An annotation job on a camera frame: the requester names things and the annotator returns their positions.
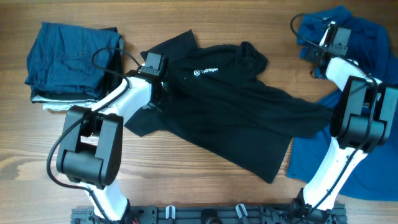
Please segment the blue polo shirt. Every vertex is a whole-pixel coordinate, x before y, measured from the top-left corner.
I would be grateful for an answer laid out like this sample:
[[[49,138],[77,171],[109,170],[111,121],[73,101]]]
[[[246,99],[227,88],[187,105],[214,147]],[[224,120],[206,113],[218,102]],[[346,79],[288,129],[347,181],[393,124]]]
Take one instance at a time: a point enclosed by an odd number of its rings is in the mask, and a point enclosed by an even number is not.
[[[387,30],[367,19],[355,17],[344,6],[316,12],[302,20],[298,33],[319,43],[325,18],[351,29],[346,56],[386,84],[397,84],[397,57],[392,53]],[[330,129],[325,127],[312,138],[294,138],[287,177],[309,182],[315,175],[330,145]],[[385,144],[375,148],[352,171],[341,195],[363,200],[397,200],[397,121]]]

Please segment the black polo shirt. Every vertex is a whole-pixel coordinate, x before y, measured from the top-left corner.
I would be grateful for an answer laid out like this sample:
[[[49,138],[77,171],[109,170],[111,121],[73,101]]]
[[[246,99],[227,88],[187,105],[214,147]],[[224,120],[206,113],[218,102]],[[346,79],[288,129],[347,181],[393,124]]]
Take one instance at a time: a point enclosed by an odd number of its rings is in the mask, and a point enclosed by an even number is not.
[[[331,120],[326,106],[260,81],[267,59],[249,42],[201,48],[186,31],[151,52],[169,60],[170,94],[126,122],[138,136],[169,131],[272,183],[291,139],[311,138]]]

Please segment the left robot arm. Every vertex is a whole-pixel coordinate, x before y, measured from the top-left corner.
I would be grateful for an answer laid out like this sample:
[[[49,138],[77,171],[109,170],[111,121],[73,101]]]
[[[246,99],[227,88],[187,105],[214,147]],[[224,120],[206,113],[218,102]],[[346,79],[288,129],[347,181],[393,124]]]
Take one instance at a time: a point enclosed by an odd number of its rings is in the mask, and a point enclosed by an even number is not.
[[[137,223],[129,200],[116,180],[121,166],[123,128],[140,108],[155,108],[165,96],[164,73],[168,58],[149,52],[146,61],[123,76],[108,96],[90,106],[72,106],[63,132],[47,159],[57,156],[57,171],[84,190],[92,207],[74,209],[72,223]]]

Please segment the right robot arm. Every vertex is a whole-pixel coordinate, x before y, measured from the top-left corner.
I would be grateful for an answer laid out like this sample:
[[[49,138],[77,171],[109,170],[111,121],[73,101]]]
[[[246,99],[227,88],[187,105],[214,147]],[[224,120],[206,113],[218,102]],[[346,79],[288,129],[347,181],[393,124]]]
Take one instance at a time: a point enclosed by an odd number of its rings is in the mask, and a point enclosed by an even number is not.
[[[345,58],[351,31],[331,22],[312,60],[325,68],[327,79],[342,91],[330,123],[331,141],[311,181],[289,205],[294,223],[326,223],[336,196],[354,168],[383,145],[390,133],[397,106],[397,86],[386,85]]]

